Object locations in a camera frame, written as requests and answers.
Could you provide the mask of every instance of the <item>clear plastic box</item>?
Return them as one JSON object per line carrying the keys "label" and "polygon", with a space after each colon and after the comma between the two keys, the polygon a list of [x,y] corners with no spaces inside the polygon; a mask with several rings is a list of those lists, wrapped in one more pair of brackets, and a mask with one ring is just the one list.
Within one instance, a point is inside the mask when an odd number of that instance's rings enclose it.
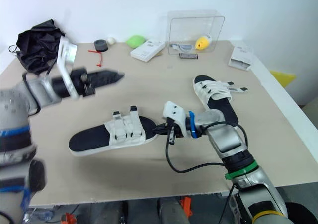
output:
{"label": "clear plastic box", "polygon": [[[216,10],[180,10],[168,12],[167,46],[169,54],[213,51],[223,23],[224,16],[220,15]],[[197,39],[206,34],[212,37],[210,45],[204,50],[195,49]],[[179,44],[192,45],[193,50],[184,50],[178,46]]]}

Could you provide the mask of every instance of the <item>black tape roll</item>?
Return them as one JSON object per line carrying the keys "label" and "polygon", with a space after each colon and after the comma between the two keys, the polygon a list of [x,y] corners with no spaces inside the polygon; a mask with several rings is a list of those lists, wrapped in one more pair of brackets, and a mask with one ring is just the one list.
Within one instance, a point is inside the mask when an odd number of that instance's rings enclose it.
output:
{"label": "black tape roll", "polygon": [[105,52],[108,50],[107,42],[103,39],[98,39],[94,42],[96,51]]}

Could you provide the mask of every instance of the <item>beige tabletop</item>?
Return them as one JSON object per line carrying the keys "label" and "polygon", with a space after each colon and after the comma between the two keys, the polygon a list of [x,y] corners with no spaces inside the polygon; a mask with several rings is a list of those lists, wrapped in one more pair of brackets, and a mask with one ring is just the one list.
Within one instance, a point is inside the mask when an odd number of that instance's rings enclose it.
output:
{"label": "beige tabletop", "polygon": [[[232,45],[217,44],[212,53],[200,53],[198,60],[182,60],[163,51],[148,63],[133,59],[126,44],[115,44],[103,53],[99,68],[97,54],[89,53],[92,44],[79,44],[75,67],[88,71],[110,68],[125,73],[115,85],[96,90],[96,96],[72,100],[43,109],[30,118],[33,141],[38,145],[37,158],[45,160],[47,185],[31,201],[33,205],[68,204],[127,200],[147,197],[226,191],[223,167],[204,167],[178,174],[168,166],[165,136],[130,148],[111,150],[88,157],[74,157],[68,142],[73,134],[103,124],[113,111],[129,113],[137,105],[139,115],[163,123],[164,104],[171,100],[185,111],[204,111],[196,97],[192,80],[208,75],[221,81],[245,86],[246,93],[234,93],[231,104],[247,131],[249,150],[263,166],[275,186],[318,181],[318,164],[290,126],[269,94],[252,72],[227,66]],[[0,87],[21,81],[24,72],[14,60],[0,76]],[[188,168],[204,162],[220,161],[207,137],[180,138],[170,149],[176,167]]]}

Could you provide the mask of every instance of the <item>green sponge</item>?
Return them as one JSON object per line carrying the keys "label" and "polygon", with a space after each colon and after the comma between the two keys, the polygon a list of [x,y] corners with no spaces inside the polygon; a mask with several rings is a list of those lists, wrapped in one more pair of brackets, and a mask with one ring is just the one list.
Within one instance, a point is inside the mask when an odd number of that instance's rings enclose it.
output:
{"label": "green sponge", "polygon": [[140,45],[142,45],[143,43],[145,43],[145,41],[146,40],[143,36],[133,35],[132,37],[130,37],[129,40],[127,40],[126,44],[132,49],[135,49],[139,47]]}

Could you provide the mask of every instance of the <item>yellow duck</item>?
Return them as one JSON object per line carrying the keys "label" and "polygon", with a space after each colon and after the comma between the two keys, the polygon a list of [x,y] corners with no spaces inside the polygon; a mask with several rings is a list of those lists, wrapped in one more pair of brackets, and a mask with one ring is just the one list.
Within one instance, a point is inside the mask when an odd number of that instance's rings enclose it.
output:
{"label": "yellow duck", "polygon": [[209,34],[206,34],[195,42],[195,49],[204,50],[206,49],[210,43],[212,42],[212,37]]}

